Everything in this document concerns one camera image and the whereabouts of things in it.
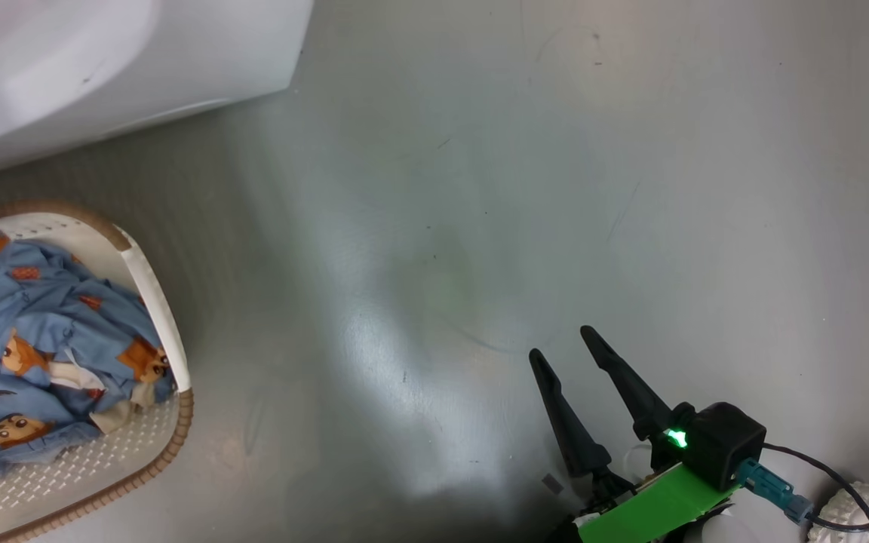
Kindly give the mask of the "blue cartoon print clothing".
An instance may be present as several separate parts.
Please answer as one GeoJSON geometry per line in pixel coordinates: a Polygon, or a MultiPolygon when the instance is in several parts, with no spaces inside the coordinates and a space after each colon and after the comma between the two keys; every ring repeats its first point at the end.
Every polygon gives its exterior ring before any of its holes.
{"type": "Polygon", "coordinates": [[[48,364],[173,392],[171,361],[141,296],[97,278],[68,250],[0,231],[0,477],[103,435],[49,391],[48,364]]]}

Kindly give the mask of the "cream perforated laundry basket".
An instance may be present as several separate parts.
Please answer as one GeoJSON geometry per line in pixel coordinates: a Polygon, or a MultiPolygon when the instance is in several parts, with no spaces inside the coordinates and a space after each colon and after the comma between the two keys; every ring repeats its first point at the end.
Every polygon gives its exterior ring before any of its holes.
{"type": "Polygon", "coordinates": [[[154,269],[130,234],[101,214],[55,199],[0,204],[0,230],[17,240],[59,245],[91,272],[147,303],[173,362],[173,392],[110,435],[63,451],[46,464],[0,477],[0,543],[25,543],[123,498],[165,471],[192,426],[194,394],[182,337],[154,269]]]}

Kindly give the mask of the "white front-load washing machine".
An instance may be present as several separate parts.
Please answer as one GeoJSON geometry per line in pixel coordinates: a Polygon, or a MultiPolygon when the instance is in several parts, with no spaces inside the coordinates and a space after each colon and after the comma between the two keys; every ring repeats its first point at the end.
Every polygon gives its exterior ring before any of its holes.
{"type": "Polygon", "coordinates": [[[0,168],[286,89],[315,0],[0,0],[0,168]]]}

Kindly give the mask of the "cream fabric garment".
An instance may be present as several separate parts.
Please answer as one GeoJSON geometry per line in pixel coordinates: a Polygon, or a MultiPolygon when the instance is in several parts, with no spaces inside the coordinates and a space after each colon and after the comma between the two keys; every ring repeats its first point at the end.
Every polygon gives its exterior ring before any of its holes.
{"type": "Polygon", "coordinates": [[[71,361],[48,364],[49,391],[73,415],[110,434],[131,421],[138,410],[158,402],[155,384],[128,379],[121,384],[71,361]]]}

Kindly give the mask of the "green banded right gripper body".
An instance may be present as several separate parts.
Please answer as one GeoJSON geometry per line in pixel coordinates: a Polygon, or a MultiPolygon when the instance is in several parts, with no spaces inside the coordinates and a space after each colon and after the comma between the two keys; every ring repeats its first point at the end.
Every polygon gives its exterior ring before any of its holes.
{"type": "Polygon", "coordinates": [[[582,467],[592,475],[594,502],[560,523],[555,543],[656,543],[720,510],[739,488],[732,481],[717,490],[681,463],[638,486],[608,468],[610,455],[592,437],[557,436],[557,443],[567,466],[594,454],[594,467],[582,467]]]}

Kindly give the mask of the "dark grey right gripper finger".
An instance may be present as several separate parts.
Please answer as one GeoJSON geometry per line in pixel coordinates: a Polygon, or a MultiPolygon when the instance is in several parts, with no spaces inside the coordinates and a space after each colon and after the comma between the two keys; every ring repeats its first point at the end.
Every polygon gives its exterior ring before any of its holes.
{"type": "Polygon", "coordinates": [[[663,399],[593,327],[580,327],[580,334],[597,367],[610,376],[623,399],[635,436],[639,440],[655,440],[665,433],[669,429],[671,409],[663,399]]]}
{"type": "Polygon", "coordinates": [[[604,477],[612,461],[606,447],[593,440],[570,408],[559,378],[537,348],[529,351],[529,364],[569,477],[604,477]]]}

